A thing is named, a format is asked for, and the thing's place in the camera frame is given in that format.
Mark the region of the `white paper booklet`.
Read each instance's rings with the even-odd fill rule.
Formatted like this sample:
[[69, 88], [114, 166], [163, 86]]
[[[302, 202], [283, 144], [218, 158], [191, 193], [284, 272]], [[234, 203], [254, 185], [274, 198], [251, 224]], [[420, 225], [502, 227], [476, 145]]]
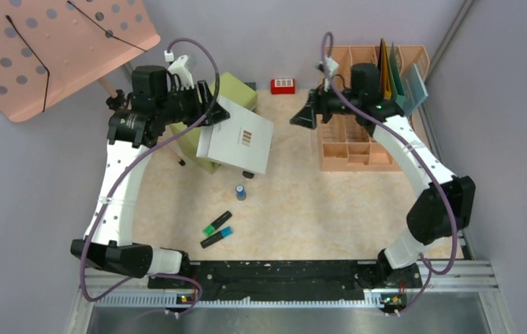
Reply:
[[221, 95], [218, 104], [230, 117], [201, 128], [196, 156], [264, 175], [274, 133], [273, 122]]

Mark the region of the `yellow plastic clip folder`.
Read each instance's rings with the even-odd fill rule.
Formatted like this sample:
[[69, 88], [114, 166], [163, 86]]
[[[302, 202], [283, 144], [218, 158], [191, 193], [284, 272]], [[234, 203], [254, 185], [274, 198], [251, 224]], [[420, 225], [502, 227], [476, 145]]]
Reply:
[[380, 69], [380, 88], [384, 99], [391, 99], [391, 84], [389, 79], [389, 68], [388, 68], [388, 57], [386, 50], [386, 41], [384, 38], [381, 39], [379, 45], [379, 69]]

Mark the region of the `teal plastic folder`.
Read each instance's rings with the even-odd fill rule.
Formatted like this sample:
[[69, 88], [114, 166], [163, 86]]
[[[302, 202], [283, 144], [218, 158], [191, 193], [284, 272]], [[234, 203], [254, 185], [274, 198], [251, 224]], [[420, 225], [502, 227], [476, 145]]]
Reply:
[[391, 44], [390, 52], [388, 55], [388, 70], [389, 70], [389, 83], [391, 85], [391, 100], [396, 102], [400, 107], [404, 106], [406, 95], [402, 84], [400, 75], [400, 65], [402, 64], [400, 59], [400, 50], [398, 47]]

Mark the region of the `light blue hardcover book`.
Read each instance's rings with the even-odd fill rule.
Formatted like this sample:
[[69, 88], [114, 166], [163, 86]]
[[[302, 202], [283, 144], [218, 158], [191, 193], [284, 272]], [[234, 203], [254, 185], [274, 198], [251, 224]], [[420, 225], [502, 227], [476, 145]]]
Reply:
[[417, 64], [409, 66], [402, 76], [405, 101], [402, 107], [404, 114], [410, 118], [414, 111], [429, 97], [422, 73]]

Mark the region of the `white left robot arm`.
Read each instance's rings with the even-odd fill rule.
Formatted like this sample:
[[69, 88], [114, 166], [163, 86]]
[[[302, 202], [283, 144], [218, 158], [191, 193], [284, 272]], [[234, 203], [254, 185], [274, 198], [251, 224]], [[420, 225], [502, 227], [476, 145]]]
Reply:
[[194, 81], [184, 67], [142, 65], [133, 70], [132, 91], [109, 119], [107, 161], [92, 221], [70, 246], [80, 261], [80, 280], [87, 269], [96, 269], [125, 278], [164, 274], [174, 287], [188, 284], [191, 269], [185, 252], [134, 241], [134, 212], [151, 155], [182, 136], [160, 141], [168, 125], [183, 123], [190, 131], [229, 119], [218, 103], [220, 86], [218, 70], [213, 88]]

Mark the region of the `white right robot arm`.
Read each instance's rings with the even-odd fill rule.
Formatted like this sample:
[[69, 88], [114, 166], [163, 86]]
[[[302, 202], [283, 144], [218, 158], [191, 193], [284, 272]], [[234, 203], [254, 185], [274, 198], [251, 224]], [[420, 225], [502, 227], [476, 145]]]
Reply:
[[394, 287], [404, 278], [404, 268], [415, 264], [433, 243], [456, 237], [469, 225], [475, 183], [469, 176], [457, 176], [424, 146], [402, 108], [384, 98], [380, 81], [376, 65], [357, 63], [351, 67], [349, 88], [334, 90], [325, 81], [323, 87], [309, 90], [290, 124], [315, 129], [318, 116], [328, 123], [334, 115], [353, 115], [410, 181], [417, 199], [407, 214], [407, 228], [380, 251], [376, 268], [378, 281]]

